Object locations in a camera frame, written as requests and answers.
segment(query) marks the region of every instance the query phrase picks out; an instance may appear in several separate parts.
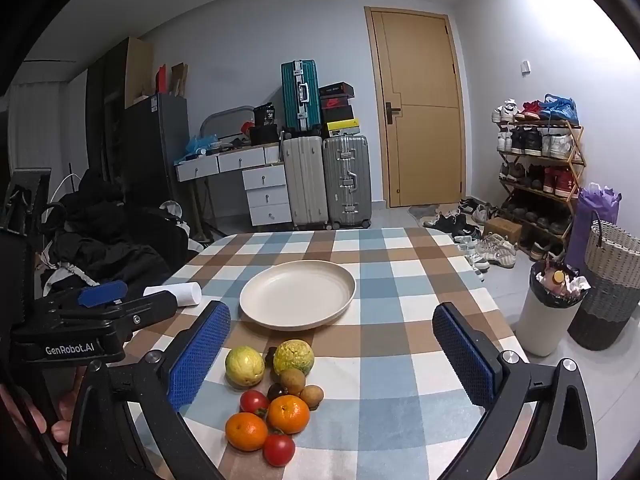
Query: wooden door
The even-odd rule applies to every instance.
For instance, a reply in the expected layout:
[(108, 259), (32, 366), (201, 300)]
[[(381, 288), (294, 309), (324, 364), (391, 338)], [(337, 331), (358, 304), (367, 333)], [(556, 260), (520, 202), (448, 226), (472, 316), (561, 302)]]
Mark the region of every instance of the wooden door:
[(371, 15), (385, 107), (389, 205), (455, 203), (462, 195), (463, 143), (446, 22), (401, 12)]

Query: paper roll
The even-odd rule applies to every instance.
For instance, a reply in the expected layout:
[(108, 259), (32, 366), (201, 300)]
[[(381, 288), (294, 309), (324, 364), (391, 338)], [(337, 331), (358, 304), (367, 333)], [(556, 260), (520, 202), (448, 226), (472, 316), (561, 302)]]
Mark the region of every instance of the paper roll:
[(194, 306), (202, 300), (202, 289), (197, 283), (176, 283), (175, 285), (148, 286), (144, 296), (167, 290), (178, 300), (178, 306)]

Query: tangerine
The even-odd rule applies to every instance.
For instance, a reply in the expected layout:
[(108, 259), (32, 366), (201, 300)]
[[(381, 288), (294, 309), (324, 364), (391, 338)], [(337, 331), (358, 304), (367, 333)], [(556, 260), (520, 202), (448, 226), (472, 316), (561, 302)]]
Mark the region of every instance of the tangerine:
[(226, 439), (240, 451), (260, 449), (269, 430), (264, 421), (253, 413), (236, 413), (225, 424)]
[(293, 395), (284, 395), (271, 401), (267, 419), (283, 433), (299, 433), (306, 428), (310, 413), (306, 402)]

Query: purple bag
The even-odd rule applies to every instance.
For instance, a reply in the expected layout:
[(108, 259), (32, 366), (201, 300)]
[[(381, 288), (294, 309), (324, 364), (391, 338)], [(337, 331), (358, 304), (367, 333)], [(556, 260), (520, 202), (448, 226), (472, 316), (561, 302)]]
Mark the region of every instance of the purple bag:
[(584, 253), (589, 241), (592, 211), (596, 211), (603, 222), (615, 224), (622, 194), (616, 194), (610, 187), (602, 189), (599, 184), (591, 182), (583, 187), (578, 195), (574, 226), (564, 262), (584, 273)]

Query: blue gripper pad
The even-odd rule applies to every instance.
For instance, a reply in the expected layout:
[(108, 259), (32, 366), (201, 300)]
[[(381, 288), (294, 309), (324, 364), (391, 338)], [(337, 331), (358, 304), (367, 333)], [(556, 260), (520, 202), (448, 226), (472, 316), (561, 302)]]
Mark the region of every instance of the blue gripper pad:
[(88, 286), (78, 296), (78, 305), (92, 307), (121, 300), (127, 295), (127, 284), (121, 280)]
[(498, 350), (484, 333), (473, 330), (450, 303), (436, 307), (432, 326), (434, 336), (469, 399), (476, 406), (488, 410), (502, 383), (502, 367), (497, 361)]
[(169, 371), (167, 397), (176, 412), (195, 399), (202, 381), (229, 335), (230, 328), (229, 307), (219, 301), (211, 301), (193, 326), (180, 332), (167, 348), (165, 355), (169, 356), (177, 348), (171, 348), (174, 342), (182, 346), (188, 339)]

